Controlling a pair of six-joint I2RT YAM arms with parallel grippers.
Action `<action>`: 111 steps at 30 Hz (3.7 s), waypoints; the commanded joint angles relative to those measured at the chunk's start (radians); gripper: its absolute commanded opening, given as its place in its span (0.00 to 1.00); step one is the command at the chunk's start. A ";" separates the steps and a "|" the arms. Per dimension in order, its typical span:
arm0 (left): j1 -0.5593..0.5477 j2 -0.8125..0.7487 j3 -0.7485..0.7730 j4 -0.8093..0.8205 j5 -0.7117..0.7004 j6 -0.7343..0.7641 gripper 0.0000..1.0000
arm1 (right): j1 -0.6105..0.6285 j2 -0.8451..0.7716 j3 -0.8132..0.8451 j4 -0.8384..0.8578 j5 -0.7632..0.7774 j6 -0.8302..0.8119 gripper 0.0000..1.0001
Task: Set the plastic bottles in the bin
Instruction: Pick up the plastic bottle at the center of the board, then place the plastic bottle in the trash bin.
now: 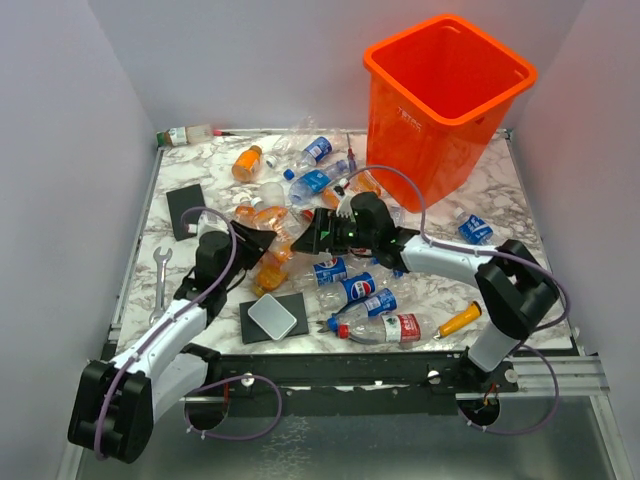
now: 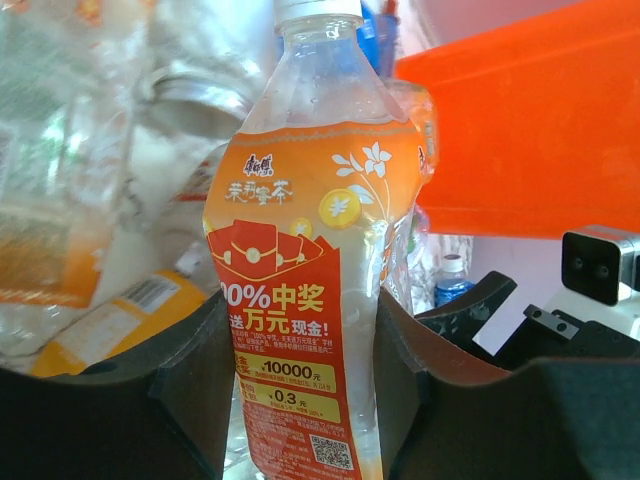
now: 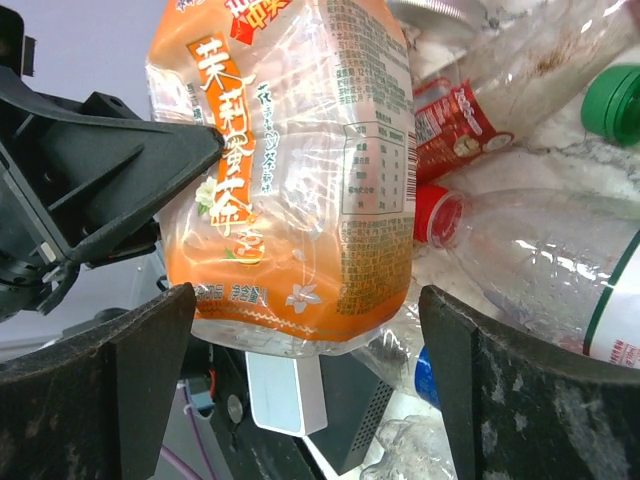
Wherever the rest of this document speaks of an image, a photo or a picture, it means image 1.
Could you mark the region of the large crushed orange bottle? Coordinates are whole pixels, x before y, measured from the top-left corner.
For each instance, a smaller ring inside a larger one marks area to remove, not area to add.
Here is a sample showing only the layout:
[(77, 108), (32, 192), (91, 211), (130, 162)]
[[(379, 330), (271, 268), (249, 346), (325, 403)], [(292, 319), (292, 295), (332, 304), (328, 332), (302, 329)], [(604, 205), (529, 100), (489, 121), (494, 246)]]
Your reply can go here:
[(284, 264), (293, 258), (291, 245), (301, 235), (303, 228), (289, 208), (255, 197), (250, 202), (236, 206), (234, 215), (235, 220), (243, 225), (276, 233), (269, 252), (279, 263)]

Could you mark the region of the brown coffee bottle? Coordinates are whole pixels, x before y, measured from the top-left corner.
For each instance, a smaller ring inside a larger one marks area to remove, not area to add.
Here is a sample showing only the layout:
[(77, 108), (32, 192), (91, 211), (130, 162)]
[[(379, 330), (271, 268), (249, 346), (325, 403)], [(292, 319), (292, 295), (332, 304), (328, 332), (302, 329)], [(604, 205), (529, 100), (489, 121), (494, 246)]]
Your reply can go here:
[(180, 147), (210, 141), (216, 136), (216, 130), (210, 124), (171, 128), (156, 133), (159, 147)]

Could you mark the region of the red label water bottle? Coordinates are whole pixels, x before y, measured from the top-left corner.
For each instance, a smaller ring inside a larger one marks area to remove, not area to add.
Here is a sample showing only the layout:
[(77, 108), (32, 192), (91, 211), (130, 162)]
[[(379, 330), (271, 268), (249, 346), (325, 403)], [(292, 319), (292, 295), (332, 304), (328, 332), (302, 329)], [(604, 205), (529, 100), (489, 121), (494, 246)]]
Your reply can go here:
[(424, 341), (434, 331), (434, 322), (424, 315), (384, 313), (340, 324), (337, 336), (363, 345), (402, 345)]

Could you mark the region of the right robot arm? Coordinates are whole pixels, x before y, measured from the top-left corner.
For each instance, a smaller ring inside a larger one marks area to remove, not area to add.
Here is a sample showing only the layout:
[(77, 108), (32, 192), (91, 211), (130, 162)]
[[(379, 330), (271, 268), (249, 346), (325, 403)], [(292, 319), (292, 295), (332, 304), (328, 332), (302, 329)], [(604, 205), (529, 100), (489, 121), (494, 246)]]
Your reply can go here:
[(540, 322), (564, 295), (552, 274), (520, 241), (471, 247), (436, 240), (421, 230), (396, 225), (384, 201), (373, 193), (357, 194), (346, 203), (345, 213), (316, 209), (292, 250), (338, 255), (362, 248), (388, 269), (437, 275), (476, 287), (490, 323), (459, 367), (461, 383), (469, 390), (481, 391), (491, 384), (496, 367), (542, 328)]

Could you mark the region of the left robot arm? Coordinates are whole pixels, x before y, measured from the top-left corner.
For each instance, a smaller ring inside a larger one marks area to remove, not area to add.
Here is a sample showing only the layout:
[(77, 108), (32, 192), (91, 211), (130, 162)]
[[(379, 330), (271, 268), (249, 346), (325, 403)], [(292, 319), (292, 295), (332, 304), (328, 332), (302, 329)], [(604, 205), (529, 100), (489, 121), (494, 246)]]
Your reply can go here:
[(234, 279), (251, 270), (275, 238), (236, 221), (202, 234), (195, 264), (161, 318), (128, 349), (82, 371), (68, 441), (100, 458), (132, 463), (181, 397), (214, 392), (221, 380), (217, 354), (192, 341), (226, 305)]

